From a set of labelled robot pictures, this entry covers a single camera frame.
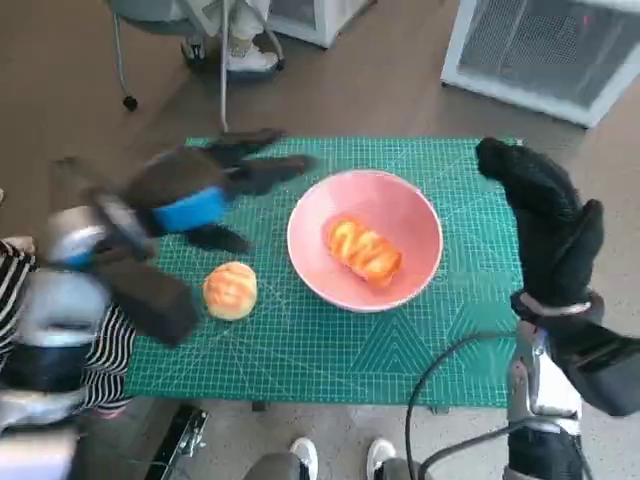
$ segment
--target white heater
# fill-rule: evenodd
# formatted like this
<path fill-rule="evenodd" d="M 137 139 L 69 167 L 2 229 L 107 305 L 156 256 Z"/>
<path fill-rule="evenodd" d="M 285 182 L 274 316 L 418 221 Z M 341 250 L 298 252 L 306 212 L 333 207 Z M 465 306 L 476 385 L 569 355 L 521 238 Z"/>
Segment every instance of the white heater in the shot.
<path fill-rule="evenodd" d="M 460 0 L 442 81 L 585 127 L 640 72 L 640 0 Z"/>
<path fill-rule="evenodd" d="M 272 0 L 269 26 L 329 48 L 345 25 L 371 3 L 373 0 Z"/>

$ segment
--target blue strap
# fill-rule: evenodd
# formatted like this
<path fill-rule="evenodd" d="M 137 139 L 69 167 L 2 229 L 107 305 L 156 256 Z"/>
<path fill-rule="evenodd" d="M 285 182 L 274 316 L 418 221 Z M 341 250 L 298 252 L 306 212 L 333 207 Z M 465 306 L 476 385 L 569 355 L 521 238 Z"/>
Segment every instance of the blue strap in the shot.
<path fill-rule="evenodd" d="M 208 187 L 177 202 L 154 209 L 162 227 L 170 233 L 186 232 L 219 221 L 229 208 L 224 192 Z"/>

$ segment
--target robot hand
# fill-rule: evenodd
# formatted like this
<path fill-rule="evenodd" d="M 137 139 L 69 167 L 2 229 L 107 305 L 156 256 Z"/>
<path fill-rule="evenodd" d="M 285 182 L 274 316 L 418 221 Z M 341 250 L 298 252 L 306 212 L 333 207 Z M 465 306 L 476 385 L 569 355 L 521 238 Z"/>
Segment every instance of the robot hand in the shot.
<path fill-rule="evenodd" d="M 485 138 L 476 152 L 480 173 L 504 186 L 516 217 L 524 291 L 535 299 L 532 305 L 586 304 L 604 240 L 602 203 L 583 206 L 569 174 L 528 148 Z"/>
<path fill-rule="evenodd" d="M 304 155 L 246 160 L 283 135 L 270 129 L 224 134 L 206 147 L 166 152 L 133 178 L 122 197 L 153 236 L 181 233 L 199 248 L 243 253 L 249 243 L 217 224 L 233 200 L 264 195 L 313 167 Z"/>
<path fill-rule="evenodd" d="M 477 155 L 480 172 L 504 185 L 518 225 L 516 313 L 542 329 L 550 358 L 585 401 L 612 416 L 637 411 L 640 341 L 601 326 L 604 302 L 588 290 L 604 239 L 602 204 L 583 206 L 567 172 L 527 148 L 485 139 Z"/>
<path fill-rule="evenodd" d="M 134 222 L 109 215 L 115 209 L 96 202 L 103 204 L 104 221 L 118 224 L 120 228 L 113 230 L 120 232 L 120 244 L 127 244 L 134 255 L 114 255 L 110 250 L 94 262 L 92 272 L 140 331 L 176 346 L 193 330 L 198 314 L 188 286 L 142 262 L 152 252 L 135 231 L 151 237 L 180 234 L 206 250 L 246 252 L 249 242 L 218 223 L 233 201 L 242 195 L 264 195 L 314 165 L 314 159 L 304 155 L 246 159 L 282 136 L 268 129 L 225 134 L 206 147 L 178 147 L 152 159 L 119 194 L 141 229 L 123 227 Z"/>

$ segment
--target floor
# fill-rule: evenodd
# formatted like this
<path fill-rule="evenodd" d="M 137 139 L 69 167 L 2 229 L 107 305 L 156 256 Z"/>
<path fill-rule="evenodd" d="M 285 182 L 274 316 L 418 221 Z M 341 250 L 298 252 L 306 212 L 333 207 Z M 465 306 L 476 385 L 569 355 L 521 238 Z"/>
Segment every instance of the floor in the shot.
<path fill-rule="evenodd" d="M 607 208 L 607 238 L 594 286 L 607 300 L 607 324 L 637 333 L 640 304 L 640 82 L 600 126 L 583 130 L 548 117 L 442 89 L 439 71 L 457 5 L 444 0 L 381 0 L 336 47 L 322 51 L 285 41 L 287 69 L 272 82 L 234 86 L 231 125 L 279 126 L 293 135 L 501 135 L 526 138 L 572 172 L 584 197 Z M 46 164 L 65 154 L 90 159 L 101 172 L 124 177 L 144 159 L 188 135 L 215 135 L 218 79 L 191 74 L 177 40 L 124 28 L 130 83 L 140 109 L 120 105 L 110 17 L 99 0 L 23 0 L 0 17 L 0 234 L 38 235 L 49 199 Z M 60 189 L 52 189 L 60 195 Z M 320 455 L 320 478 L 361 479 L 368 442 L 383 435 L 403 451 L 401 408 L 274 405 L 255 415 L 243 403 L 204 402 L 214 421 L 207 448 L 185 462 L 194 480 L 239 479 L 268 451 L 308 435 Z M 128 455 L 145 456 L 175 402 L 140 399 L 96 435 Z M 417 414 L 419 457 L 504 422 L 497 410 Z M 598 478 L 640 478 L 640 417 L 613 420 L 587 409 L 586 452 Z M 139 478 L 96 444 L 98 477 Z M 499 478 L 504 444 L 480 447 L 443 462 L 436 479 Z"/>

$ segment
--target bread roll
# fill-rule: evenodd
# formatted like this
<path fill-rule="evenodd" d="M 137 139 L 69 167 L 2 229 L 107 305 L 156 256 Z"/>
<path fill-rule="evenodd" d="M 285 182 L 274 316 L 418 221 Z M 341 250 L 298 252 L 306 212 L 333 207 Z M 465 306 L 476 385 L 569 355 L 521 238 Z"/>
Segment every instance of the bread roll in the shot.
<path fill-rule="evenodd" d="M 256 274 L 244 263 L 225 263 L 205 278 L 202 293 L 211 315 L 221 320 L 239 320 L 249 315 L 256 304 Z"/>
<path fill-rule="evenodd" d="M 400 269 L 402 254 L 360 220 L 342 216 L 328 229 L 331 254 L 371 285 L 384 287 Z"/>

